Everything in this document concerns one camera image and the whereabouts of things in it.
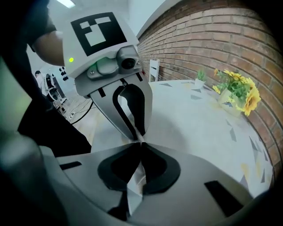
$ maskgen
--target potted plant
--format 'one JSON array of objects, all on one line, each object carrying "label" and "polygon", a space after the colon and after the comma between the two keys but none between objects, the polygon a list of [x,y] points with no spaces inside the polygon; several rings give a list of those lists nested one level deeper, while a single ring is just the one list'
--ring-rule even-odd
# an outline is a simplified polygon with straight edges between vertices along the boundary
[{"label": "potted plant", "polygon": [[218,69],[215,69],[214,75],[220,77],[221,83],[212,88],[215,92],[221,94],[218,102],[224,110],[235,116],[239,116],[241,112],[249,116],[250,112],[256,109],[261,98],[251,78],[245,78],[239,73]]},{"label": "potted plant", "polygon": [[201,89],[206,81],[206,74],[203,70],[199,70],[195,79],[195,89]]}]

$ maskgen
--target white table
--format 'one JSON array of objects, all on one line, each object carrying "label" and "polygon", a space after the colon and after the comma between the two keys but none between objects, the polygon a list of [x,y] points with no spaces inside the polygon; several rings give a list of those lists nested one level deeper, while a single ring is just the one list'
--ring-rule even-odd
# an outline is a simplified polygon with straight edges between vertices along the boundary
[{"label": "white table", "polygon": [[[227,113],[217,103],[217,93],[194,89],[192,80],[154,82],[150,86],[153,111],[144,135],[147,143],[211,162],[243,184],[253,197],[268,190],[272,165],[261,139],[244,116]],[[132,141],[100,113],[92,152],[127,143]]]}]

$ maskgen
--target ceiling light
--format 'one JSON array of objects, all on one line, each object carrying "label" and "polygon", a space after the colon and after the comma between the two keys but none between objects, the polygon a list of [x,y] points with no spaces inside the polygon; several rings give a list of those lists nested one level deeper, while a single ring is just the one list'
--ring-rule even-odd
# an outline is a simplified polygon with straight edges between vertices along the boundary
[{"label": "ceiling light", "polygon": [[71,0],[57,0],[58,2],[62,3],[68,8],[72,8],[75,6],[75,4]]}]

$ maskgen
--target brick wall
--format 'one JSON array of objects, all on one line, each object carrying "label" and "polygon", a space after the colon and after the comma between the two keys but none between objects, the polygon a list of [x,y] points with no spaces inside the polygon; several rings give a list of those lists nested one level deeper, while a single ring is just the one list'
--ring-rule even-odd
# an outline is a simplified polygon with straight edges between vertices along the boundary
[{"label": "brick wall", "polygon": [[146,76],[149,60],[159,59],[158,80],[195,79],[217,84],[214,68],[238,70],[256,83],[262,101],[249,120],[261,136],[275,175],[283,158],[283,60],[260,17],[239,1],[183,0],[140,37],[138,53]]}]

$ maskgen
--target flower pot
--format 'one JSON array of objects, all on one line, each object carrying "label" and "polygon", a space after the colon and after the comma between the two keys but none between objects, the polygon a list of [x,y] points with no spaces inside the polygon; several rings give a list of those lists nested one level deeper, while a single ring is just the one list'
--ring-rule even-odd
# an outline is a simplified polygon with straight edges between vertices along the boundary
[{"label": "flower pot", "polygon": [[195,89],[201,89],[204,85],[204,81],[199,80],[199,79],[195,79]]},{"label": "flower pot", "polygon": [[235,102],[231,103],[229,101],[229,97],[231,96],[231,94],[232,93],[228,89],[223,90],[223,92],[219,96],[218,103],[225,111],[238,117],[241,114],[241,111],[237,110],[236,104],[241,107],[241,103],[238,97],[236,97],[235,95],[233,96]]}]

